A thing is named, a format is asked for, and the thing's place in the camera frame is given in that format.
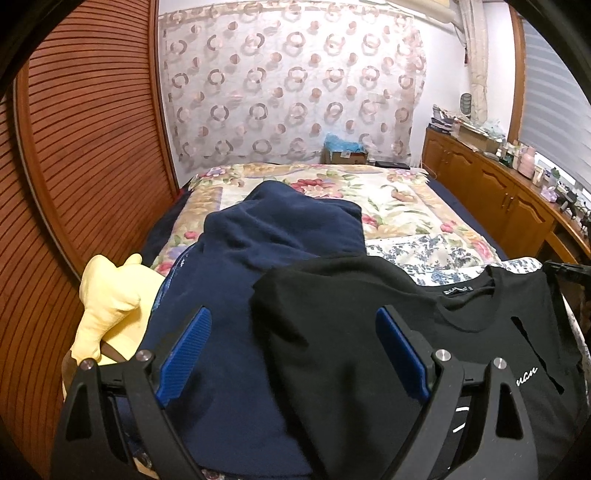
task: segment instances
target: cabinet door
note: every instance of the cabinet door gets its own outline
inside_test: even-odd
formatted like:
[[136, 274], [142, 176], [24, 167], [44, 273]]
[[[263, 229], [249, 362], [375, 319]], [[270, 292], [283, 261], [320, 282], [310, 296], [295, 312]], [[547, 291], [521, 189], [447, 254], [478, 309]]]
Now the cabinet door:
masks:
[[472, 198], [473, 180], [476, 170], [476, 156], [458, 148], [450, 148], [439, 168], [437, 180], [452, 192], [468, 209]]
[[535, 257], [553, 227], [554, 217], [519, 187], [509, 199], [499, 242], [509, 258]]
[[444, 156], [443, 140], [432, 131], [427, 130], [423, 147], [423, 168], [429, 172], [429, 175], [439, 176], [439, 169]]
[[515, 184], [497, 168], [480, 162], [480, 171], [474, 181], [474, 195], [466, 207], [497, 242], [504, 232], [506, 207], [515, 188]]

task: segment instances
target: circle pattern curtain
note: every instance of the circle pattern curtain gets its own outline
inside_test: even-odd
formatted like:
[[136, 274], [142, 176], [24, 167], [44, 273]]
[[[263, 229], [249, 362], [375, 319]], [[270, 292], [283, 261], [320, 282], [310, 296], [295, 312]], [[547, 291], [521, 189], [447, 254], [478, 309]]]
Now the circle pattern curtain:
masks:
[[410, 155], [426, 58], [413, 18], [328, 2], [247, 2], [160, 16], [165, 114], [187, 173], [318, 163], [331, 132]]

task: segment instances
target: navy blue sweater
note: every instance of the navy blue sweater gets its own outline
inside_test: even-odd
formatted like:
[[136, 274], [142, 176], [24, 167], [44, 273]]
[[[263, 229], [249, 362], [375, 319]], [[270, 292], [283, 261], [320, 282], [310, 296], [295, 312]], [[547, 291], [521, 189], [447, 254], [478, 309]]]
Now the navy blue sweater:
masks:
[[195, 306], [212, 313], [212, 334], [181, 398], [167, 407], [199, 465], [243, 476], [311, 472], [297, 422], [271, 386], [249, 300], [272, 267], [347, 252], [365, 254], [359, 206], [310, 198], [278, 181], [207, 216], [199, 241], [169, 274], [140, 346], [154, 348]]

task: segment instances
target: wooden wardrobe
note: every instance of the wooden wardrobe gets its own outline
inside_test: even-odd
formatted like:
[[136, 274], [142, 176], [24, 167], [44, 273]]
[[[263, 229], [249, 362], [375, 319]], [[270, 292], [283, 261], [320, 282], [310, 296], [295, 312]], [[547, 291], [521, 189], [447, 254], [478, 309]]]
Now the wooden wardrobe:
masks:
[[0, 418], [44, 478], [85, 263], [138, 251], [178, 190], [156, 14], [155, 0], [84, 1], [0, 102]]

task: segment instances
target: white embroidered text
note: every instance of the white embroidered text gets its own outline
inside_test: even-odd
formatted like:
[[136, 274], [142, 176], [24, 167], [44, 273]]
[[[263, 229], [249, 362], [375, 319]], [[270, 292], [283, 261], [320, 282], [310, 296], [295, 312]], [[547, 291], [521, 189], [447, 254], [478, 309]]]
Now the white embroidered text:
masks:
[[453, 287], [449, 290], [443, 290], [444, 295], [455, 295], [458, 293], [466, 293], [467, 291], [474, 291], [472, 287]]
[[522, 383], [527, 382], [537, 371], [538, 371], [538, 368], [534, 367], [529, 372], [525, 372], [523, 374], [523, 377], [521, 377], [517, 380], [517, 386], [519, 387]]

